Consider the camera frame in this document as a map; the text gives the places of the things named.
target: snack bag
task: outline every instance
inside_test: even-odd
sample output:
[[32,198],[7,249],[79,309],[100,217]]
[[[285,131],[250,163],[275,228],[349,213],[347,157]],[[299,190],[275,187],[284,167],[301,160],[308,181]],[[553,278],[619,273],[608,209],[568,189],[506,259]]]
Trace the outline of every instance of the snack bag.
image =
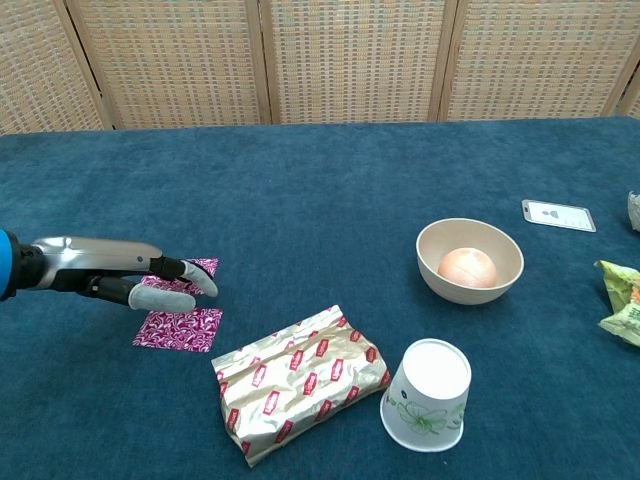
[[251,467],[391,380],[337,305],[211,363],[225,428]]
[[640,272],[603,260],[596,266],[604,270],[613,315],[598,325],[627,342],[640,347]]

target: robotic hand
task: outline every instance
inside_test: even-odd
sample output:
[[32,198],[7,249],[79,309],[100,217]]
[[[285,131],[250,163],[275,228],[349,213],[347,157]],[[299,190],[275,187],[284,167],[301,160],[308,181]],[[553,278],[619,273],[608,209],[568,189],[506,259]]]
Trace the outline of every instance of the robotic hand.
[[0,229],[0,301],[17,290],[76,292],[133,309],[188,312],[196,306],[186,293],[160,290],[121,277],[156,275],[193,282],[210,297],[218,295],[202,267],[162,255],[145,243],[83,237],[50,237],[30,245]]

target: beige bowl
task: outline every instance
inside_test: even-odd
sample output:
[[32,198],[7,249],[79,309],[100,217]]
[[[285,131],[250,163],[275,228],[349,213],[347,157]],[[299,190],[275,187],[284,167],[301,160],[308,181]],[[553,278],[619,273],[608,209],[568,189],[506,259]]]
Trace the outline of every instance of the beige bowl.
[[[442,258],[462,247],[485,252],[496,265],[495,287],[474,288],[453,283],[438,275]],[[509,290],[524,269],[524,258],[513,239],[488,223],[469,218],[446,218],[427,225],[416,241],[418,267],[429,288],[454,303],[479,305],[495,300]]]

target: green snack wrapper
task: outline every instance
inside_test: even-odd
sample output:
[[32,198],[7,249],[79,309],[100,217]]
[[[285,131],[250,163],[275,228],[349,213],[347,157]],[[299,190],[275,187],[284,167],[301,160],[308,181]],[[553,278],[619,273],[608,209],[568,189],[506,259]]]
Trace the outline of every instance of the green snack wrapper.
[[613,315],[598,323],[609,333],[640,347],[640,272],[600,260]]

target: robot finger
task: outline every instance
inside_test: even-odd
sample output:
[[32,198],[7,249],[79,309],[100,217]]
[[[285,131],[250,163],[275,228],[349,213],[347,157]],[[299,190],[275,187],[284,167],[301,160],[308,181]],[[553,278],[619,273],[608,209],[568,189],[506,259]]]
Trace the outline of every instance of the robot finger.
[[182,263],[185,267],[184,273],[181,275],[182,278],[200,287],[205,295],[210,297],[218,296],[218,287],[216,287],[213,278],[204,268],[186,260],[182,260]]
[[196,299],[186,293],[160,290],[138,283],[129,292],[128,304],[134,310],[183,313],[195,308]]

